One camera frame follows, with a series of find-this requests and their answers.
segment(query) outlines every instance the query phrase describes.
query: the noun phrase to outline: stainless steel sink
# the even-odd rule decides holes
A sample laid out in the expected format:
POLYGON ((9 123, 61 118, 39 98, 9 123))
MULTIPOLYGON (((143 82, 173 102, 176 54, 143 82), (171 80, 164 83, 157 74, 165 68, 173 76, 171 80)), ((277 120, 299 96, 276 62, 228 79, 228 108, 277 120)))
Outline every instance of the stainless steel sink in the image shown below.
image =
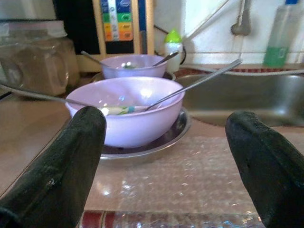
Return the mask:
MULTIPOLYGON (((187 86, 201 77, 184 76, 177 82, 187 86)), ((187 91, 183 106, 194 118, 215 125, 246 110, 268 126, 304 126, 304 77, 221 75, 187 91)))

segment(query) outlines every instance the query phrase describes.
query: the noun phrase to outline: faucet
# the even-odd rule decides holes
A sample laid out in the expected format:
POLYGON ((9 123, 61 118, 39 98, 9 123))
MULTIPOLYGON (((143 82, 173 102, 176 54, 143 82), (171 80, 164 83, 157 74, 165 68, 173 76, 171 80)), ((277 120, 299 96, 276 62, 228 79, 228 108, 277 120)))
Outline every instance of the faucet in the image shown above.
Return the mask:
POLYGON ((240 7, 239 15, 237 17, 237 22, 236 24, 231 26, 231 32, 236 36, 237 35, 247 36, 251 31, 250 19, 249 19, 250 2, 251 0, 241 0, 241 7, 240 7))

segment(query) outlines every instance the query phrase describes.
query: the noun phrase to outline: glass jar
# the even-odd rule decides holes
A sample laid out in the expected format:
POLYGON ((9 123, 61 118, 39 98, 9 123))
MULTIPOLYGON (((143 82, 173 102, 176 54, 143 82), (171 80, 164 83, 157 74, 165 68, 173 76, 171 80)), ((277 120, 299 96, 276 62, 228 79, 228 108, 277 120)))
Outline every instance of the glass jar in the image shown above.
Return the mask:
POLYGON ((0 23, 0 70, 14 86, 60 95, 80 74, 62 21, 0 23))

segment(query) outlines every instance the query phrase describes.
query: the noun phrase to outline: dish soap bottle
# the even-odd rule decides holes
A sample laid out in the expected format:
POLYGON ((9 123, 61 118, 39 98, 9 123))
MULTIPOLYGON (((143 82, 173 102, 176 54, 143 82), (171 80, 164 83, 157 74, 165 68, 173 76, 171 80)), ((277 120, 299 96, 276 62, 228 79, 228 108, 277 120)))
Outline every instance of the dish soap bottle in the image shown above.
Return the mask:
POLYGON ((263 62, 267 67, 282 67, 286 61, 301 16, 297 3, 298 0, 286 0, 285 5, 277 9, 263 62))
POLYGON ((181 63, 181 54, 182 54, 182 42, 181 37, 174 29, 168 33, 165 38, 165 45, 164 45, 165 55, 167 56, 171 52, 179 51, 179 54, 169 59, 167 61, 167 71, 170 73, 176 72, 179 70, 180 63, 181 63))

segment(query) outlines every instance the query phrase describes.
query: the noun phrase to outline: purple bowl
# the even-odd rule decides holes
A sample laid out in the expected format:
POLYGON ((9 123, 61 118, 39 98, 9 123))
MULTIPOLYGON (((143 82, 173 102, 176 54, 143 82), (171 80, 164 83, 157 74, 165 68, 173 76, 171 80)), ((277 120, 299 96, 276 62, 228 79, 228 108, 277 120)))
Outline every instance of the purple bowl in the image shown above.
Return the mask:
MULTIPOLYGON (((177 82, 157 77, 123 77, 84 85, 67 98, 95 106, 151 105, 182 88, 177 82)), ((148 144, 165 134, 178 117, 184 93, 146 112, 106 116, 105 144, 134 148, 148 144)), ((66 103, 71 116, 82 108, 66 103)))
POLYGON ((153 55, 115 56, 102 60, 101 62, 109 67, 101 65, 101 68, 106 79, 131 76, 163 77, 166 71, 167 62, 163 62, 157 66, 152 66, 162 59, 163 57, 161 56, 153 55), (131 62, 132 65, 136 66, 136 68, 122 68, 122 63, 126 62, 131 62))

